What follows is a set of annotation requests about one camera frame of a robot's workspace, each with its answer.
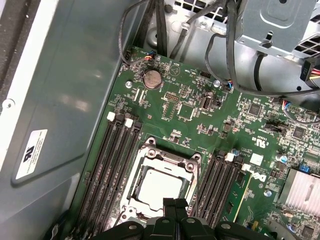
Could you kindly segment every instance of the ul logo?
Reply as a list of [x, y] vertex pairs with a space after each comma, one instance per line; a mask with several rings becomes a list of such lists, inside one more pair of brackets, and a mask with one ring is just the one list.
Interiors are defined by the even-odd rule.
[[29, 158], [31, 158], [32, 153], [34, 152], [35, 146], [29, 147], [24, 155], [23, 162], [26, 162]]

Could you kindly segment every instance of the cable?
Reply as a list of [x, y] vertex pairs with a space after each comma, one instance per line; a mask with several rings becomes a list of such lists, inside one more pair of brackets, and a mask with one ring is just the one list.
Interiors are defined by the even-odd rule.
[[283, 100], [283, 102], [282, 102], [282, 111], [283, 111], [284, 115], [286, 115], [286, 117], [288, 119], [290, 119], [292, 122], [294, 122], [296, 124], [303, 124], [303, 125], [320, 124], [320, 120], [305, 122], [305, 121], [299, 121], [299, 120], [294, 119], [288, 112], [288, 108], [289, 108], [290, 105], [291, 105], [291, 102]]
[[[205, 15], [209, 14], [210, 12], [214, 11], [215, 9], [217, 9], [217, 7], [220, 3], [221, 3], [220, 1], [215, 0], [210, 6], [202, 9], [201, 11], [199, 11], [195, 15], [193, 15], [188, 21], [186, 21], [186, 23], [189, 25], [192, 24], [197, 18], [205, 16]], [[188, 33], [188, 31], [186, 29], [182, 29], [180, 36], [179, 36], [179, 39], [176, 42], [176, 45], [174, 46], [174, 48], [170, 54], [171, 59], [176, 58], [185, 38], [187, 36], [187, 33]]]
[[133, 45], [138, 48], [144, 47], [149, 25], [150, 25], [152, 16], [154, 15], [155, 7], [156, 7], [156, 0], [149, 0], [149, 3], [145, 8], [145, 12], [140, 22], [138, 31], [136, 32], [135, 39], [133, 41]]
[[262, 60], [267, 56], [267, 54], [264, 54], [262, 52], [258, 51], [258, 57], [256, 59], [254, 70], [253, 70], [253, 79], [255, 83], [255, 87], [258, 91], [262, 91], [261, 83], [260, 83], [260, 66], [262, 63]]
[[155, 17], [156, 17], [157, 51], [158, 51], [158, 54], [166, 57], [168, 55], [168, 44], [167, 44], [167, 26], [166, 26], [164, 0], [156, 1]]
[[291, 91], [291, 92], [268, 92], [257, 91], [239, 85], [235, 66], [235, 40], [236, 40], [236, 24], [237, 24], [237, 5], [234, 0], [229, 0], [227, 3], [228, 22], [226, 25], [226, 64], [232, 80], [234, 88], [244, 94], [273, 97], [273, 98], [293, 98], [298, 96], [307, 96], [310, 94], [320, 93], [320, 88], [306, 91]]
[[294, 119], [290, 114], [289, 112], [287, 112], [287, 110], [283, 110], [283, 113], [284, 115], [286, 115], [286, 117], [288, 119], [290, 119], [292, 122], [296, 123], [296, 124], [303, 124], [303, 125], [313, 125], [313, 124], [320, 124], [320, 120], [318, 121], [310, 121], [310, 122], [305, 122], [305, 121], [299, 121], [299, 120], [296, 120]]
[[205, 55], [204, 55], [204, 62], [205, 62], [205, 66], [206, 66], [206, 69], [208, 70], [208, 72], [217, 80], [219, 80], [222, 84], [224, 85], [228, 85], [228, 80], [224, 79], [224, 78], [221, 78], [219, 76], [217, 76], [214, 71], [212, 70], [211, 68], [211, 65], [209, 63], [209, 53], [212, 49], [212, 46], [214, 45], [214, 41], [215, 41], [215, 38], [216, 37], [219, 37], [219, 38], [225, 38], [226, 36], [225, 35], [222, 35], [222, 34], [219, 34], [219, 33], [215, 33], [212, 35], [212, 37], [210, 38], [210, 41], [208, 43], [208, 46], [206, 48], [206, 51], [205, 51]]
[[124, 24], [125, 24], [125, 21], [126, 21], [126, 18], [127, 18], [128, 13], [129, 13], [132, 9], [134, 9], [134, 8], [136, 8], [136, 7], [144, 4], [144, 3], [146, 3], [147, 1], [149, 1], [149, 0], [141, 0], [141, 1], [133, 4], [133, 5], [130, 6], [129, 8], [127, 8], [127, 9], [124, 11], [124, 13], [123, 13], [123, 15], [122, 15], [122, 18], [121, 18], [121, 21], [120, 21], [120, 29], [119, 29], [119, 35], [118, 35], [119, 53], [120, 53], [120, 57], [122, 58], [122, 60], [123, 60], [126, 64], [128, 64], [128, 65], [134, 65], [134, 64], [137, 64], [137, 63], [140, 63], [140, 62], [143, 62], [143, 61], [146, 60], [144, 57], [143, 57], [143, 58], [139, 58], [139, 59], [137, 59], [137, 60], [135, 60], [135, 61], [129, 61], [129, 60], [127, 60], [127, 59], [125, 58], [125, 56], [124, 56], [124, 53], [123, 53], [123, 48], [122, 48], [122, 36], [123, 36], [123, 31], [124, 31]]

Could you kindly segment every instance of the capacitor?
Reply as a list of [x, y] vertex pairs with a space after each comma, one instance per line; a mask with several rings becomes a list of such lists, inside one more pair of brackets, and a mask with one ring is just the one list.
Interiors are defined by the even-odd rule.
[[265, 195], [266, 197], [271, 197], [272, 196], [272, 191], [270, 190], [265, 190], [263, 195]]
[[288, 157], [284, 154], [277, 154], [275, 156], [275, 160], [279, 161], [279, 162], [282, 162], [283, 164], [286, 164], [287, 161], [288, 161]]
[[143, 74], [143, 84], [149, 90], [158, 89], [162, 83], [162, 76], [156, 70], [147, 70]]
[[220, 85], [221, 85], [221, 82], [220, 82], [219, 80], [214, 80], [214, 81], [213, 81], [213, 86], [214, 86], [215, 88], [220, 87]]
[[236, 157], [238, 157], [238, 156], [240, 155], [240, 151], [239, 151], [238, 149], [236, 149], [236, 148], [233, 148], [233, 149], [231, 150], [231, 153], [232, 153], [233, 155], [235, 155]]

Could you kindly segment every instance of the label sticker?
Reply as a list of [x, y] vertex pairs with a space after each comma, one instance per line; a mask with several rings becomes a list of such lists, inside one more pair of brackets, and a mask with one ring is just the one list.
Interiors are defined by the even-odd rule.
[[250, 159], [250, 163], [261, 166], [262, 160], [264, 159], [263, 155], [259, 155], [256, 153], [253, 153]]
[[48, 129], [43, 129], [31, 132], [15, 179], [20, 179], [35, 171], [47, 131]]

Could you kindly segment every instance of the motherboard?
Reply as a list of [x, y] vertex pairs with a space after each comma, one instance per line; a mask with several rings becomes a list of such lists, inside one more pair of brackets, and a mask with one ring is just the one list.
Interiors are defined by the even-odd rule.
[[[133, 47], [127, 58], [147, 54]], [[212, 228], [232, 221], [268, 235], [278, 223], [318, 240], [319, 135], [319, 125], [288, 120], [281, 99], [242, 94], [192, 66], [160, 55], [122, 64], [64, 234], [146, 224], [163, 215], [163, 198], [184, 198], [188, 215]]]

